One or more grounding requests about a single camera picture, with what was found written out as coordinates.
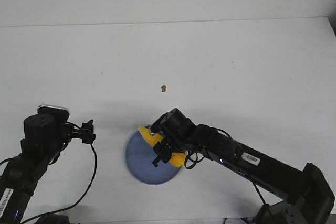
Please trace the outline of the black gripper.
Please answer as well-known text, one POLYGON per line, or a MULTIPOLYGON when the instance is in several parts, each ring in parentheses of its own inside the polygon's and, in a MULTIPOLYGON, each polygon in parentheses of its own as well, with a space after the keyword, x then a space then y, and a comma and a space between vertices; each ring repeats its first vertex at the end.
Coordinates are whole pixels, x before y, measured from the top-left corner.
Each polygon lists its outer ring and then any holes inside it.
POLYGON ((89 120, 88 122, 82 123, 82 129, 72 130, 72 132, 69 134, 69 137, 81 139, 82 143, 84 144, 93 144, 96 139, 96 135, 93 129, 93 120, 89 120))
POLYGON ((171 164, 181 163, 181 153, 173 153, 172 149, 167 145, 165 139, 158 141, 154 146, 153 150, 157 157, 152 161, 154 167, 158 167, 159 162, 166 164, 170 162, 171 164))

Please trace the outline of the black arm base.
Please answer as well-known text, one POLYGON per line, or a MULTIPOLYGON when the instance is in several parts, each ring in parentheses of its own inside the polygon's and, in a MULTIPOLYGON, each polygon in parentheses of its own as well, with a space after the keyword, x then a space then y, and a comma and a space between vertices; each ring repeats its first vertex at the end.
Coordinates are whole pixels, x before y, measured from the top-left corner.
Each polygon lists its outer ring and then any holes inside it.
POLYGON ((50 214, 40 217, 35 224, 70 224, 70 222, 68 216, 50 214))

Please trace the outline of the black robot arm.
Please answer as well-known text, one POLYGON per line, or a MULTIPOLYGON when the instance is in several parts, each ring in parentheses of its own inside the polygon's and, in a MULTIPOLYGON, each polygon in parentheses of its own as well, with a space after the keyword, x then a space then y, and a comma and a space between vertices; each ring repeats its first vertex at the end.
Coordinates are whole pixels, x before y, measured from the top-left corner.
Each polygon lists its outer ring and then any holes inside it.
POLYGON ((21 223, 39 180, 73 138, 92 145, 96 139, 93 121, 81 127, 67 117, 35 114, 24 120, 21 153, 6 159, 1 174, 1 223, 21 223))
POLYGON ((230 169, 282 201, 264 203, 253 223, 327 223, 335 202, 323 173, 312 163, 298 170, 231 138, 225 131, 208 125, 195 125, 174 108, 159 117, 149 128, 151 134, 163 134, 163 143, 154 151, 167 163, 173 153, 202 154, 230 169))

